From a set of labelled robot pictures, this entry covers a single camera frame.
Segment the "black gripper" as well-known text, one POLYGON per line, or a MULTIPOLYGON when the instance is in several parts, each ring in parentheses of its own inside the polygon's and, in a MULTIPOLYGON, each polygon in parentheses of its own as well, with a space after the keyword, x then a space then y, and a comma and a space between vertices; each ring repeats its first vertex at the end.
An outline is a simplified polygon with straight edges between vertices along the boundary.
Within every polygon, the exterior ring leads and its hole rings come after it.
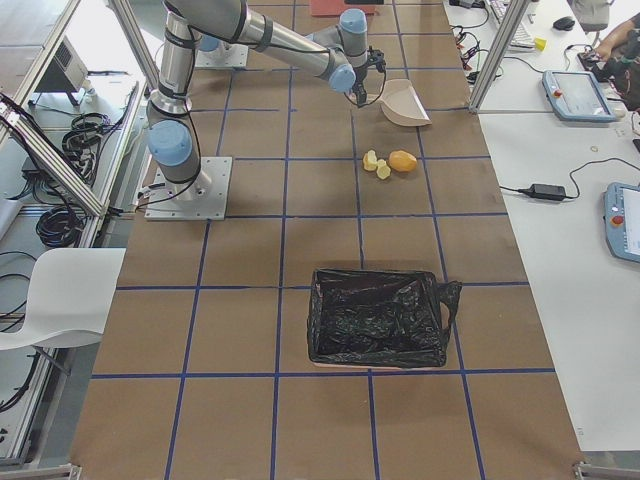
POLYGON ((373 104, 383 94, 386 85, 386 59, 385 54, 380 49, 369 46, 364 52, 363 60, 360 65, 354 66, 355 82, 347 93, 347 100, 351 104, 373 104), (371 70, 375 70, 382 76, 380 88, 377 94, 372 98, 369 97, 366 79, 371 70))

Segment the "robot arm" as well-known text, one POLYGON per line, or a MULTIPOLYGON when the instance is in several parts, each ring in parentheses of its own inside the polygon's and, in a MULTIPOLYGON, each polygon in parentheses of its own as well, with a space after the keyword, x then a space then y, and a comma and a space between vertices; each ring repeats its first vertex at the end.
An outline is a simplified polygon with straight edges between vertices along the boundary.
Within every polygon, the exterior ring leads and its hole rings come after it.
POLYGON ((236 68, 199 70, 201 53, 244 47, 324 80, 357 107, 368 105, 364 86, 371 69, 385 74, 382 51, 368 40, 366 13, 349 8, 335 24, 307 35, 295 31, 306 1, 167 1, 159 80, 147 105, 148 148, 165 178, 171 199, 204 194, 203 152, 192 106, 207 91, 230 87, 236 68))

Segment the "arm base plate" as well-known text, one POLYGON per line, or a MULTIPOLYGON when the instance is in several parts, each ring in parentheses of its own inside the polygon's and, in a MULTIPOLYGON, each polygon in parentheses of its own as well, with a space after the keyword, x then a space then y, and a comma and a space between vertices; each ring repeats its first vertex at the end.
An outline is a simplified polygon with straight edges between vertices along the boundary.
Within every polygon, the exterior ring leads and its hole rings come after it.
POLYGON ((143 208, 150 221, 224 220, 233 160, 231 157, 203 157, 201 171, 186 189, 165 180, 156 168, 149 190, 150 206, 143 208))

